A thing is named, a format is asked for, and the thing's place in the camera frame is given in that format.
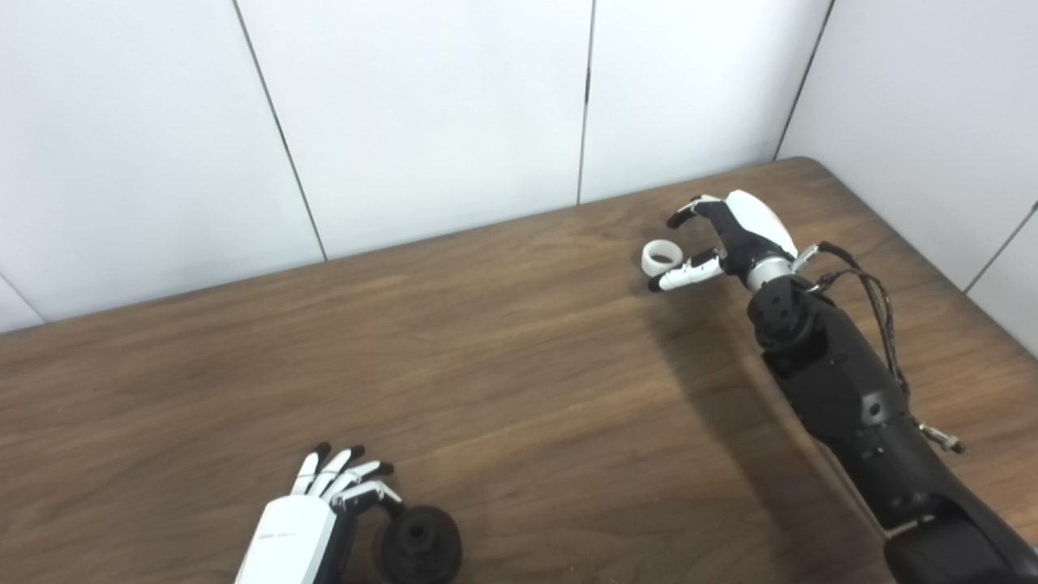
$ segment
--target black cylindrical object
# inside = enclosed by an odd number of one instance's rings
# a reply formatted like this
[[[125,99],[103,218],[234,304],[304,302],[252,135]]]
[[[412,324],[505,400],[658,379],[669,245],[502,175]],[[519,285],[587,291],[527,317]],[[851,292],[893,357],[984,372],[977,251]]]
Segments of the black cylindrical object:
[[[446,511],[415,507],[393,519],[375,555],[390,584],[448,584],[461,569],[461,532]]]

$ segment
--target cable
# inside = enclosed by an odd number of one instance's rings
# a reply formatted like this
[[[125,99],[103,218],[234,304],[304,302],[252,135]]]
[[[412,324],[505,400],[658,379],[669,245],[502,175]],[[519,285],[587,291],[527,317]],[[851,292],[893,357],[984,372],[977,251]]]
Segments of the cable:
[[[818,250],[834,254],[850,266],[847,269],[822,274],[816,282],[818,289],[821,291],[828,289],[841,276],[848,273],[852,273],[858,277],[862,285],[865,287],[866,295],[869,297],[869,304],[872,306],[873,316],[876,317],[876,325],[879,327],[879,336],[883,343],[883,353],[886,357],[886,367],[901,386],[905,396],[910,397],[911,388],[905,379],[904,372],[901,370],[901,365],[898,363],[897,344],[894,338],[894,308],[891,304],[891,296],[887,294],[883,282],[878,277],[865,271],[854,256],[839,245],[822,241],[818,244]]]

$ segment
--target white ring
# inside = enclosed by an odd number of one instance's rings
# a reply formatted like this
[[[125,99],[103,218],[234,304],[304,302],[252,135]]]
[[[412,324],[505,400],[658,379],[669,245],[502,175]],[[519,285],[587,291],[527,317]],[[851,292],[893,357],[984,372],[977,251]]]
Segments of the white ring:
[[[666,261],[659,261],[656,257],[666,257]],[[654,239],[641,248],[641,271],[648,276],[659,275],[674,266],[681,262],[684,254],[681,247],[673,241],[665,239]]]

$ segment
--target wooden table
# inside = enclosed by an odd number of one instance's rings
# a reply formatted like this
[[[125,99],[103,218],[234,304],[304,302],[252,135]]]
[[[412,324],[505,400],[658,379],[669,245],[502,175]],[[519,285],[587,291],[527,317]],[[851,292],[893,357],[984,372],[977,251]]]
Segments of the wooden table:
[[[794,159],[0,337],[0,581],[229,583],[323,440],[454,515],[462,583],[887,581],[758,361],[738,280],[645,289],[643,243],[713,241],[665,217],[736,188],[883,278],[917,414],[1038,541],[1038,365]],[[834,296],[876,339],[856,283]],[[349,580],[374,581],[383,522]]]

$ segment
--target black robotic arm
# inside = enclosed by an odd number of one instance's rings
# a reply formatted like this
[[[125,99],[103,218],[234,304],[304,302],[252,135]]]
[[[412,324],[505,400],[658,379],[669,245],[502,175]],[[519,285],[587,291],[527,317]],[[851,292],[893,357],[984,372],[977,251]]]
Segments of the black robotic arm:
[[[897,365],[893,315],[881,284],[843,249],[821,243],[797,255],[782,221],[753,195],[701,196],[667,224],[702,215],[722,246],[652,276],[659,291],[721,273],[753,291],[747,315],[762,359],[804,428],[840,462],[862,499],[885,530],[886,563],[900,584],[1036,583],[1038,555],[963,485],[927,443],[961,452],[954,437],[919,423]],[[797,275],[813,255],[834,252],[847,270],[819,282]],[[887,363],[876,355],[825,288],[844,273],[866,283],[884,329]]]

